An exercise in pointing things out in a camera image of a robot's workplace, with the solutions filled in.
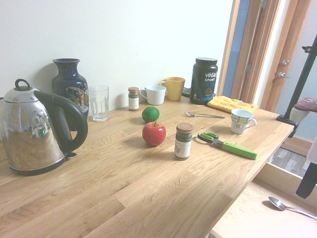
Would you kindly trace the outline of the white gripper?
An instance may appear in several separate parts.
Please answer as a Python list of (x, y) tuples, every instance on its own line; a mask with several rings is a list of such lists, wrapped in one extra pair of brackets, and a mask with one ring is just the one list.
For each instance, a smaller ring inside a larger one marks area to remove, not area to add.
[[(301, 122), (309, 112), (317, 112), (317, 100), (304, 98), (292, 108), (290, 119), (295, 122)], [(296, 191), (296, 194), (303, 199), (306, 199), (311, 194), (317, 183), (317, 138), (315, 138), (310, 147), (307, 160), (310, 165)]]

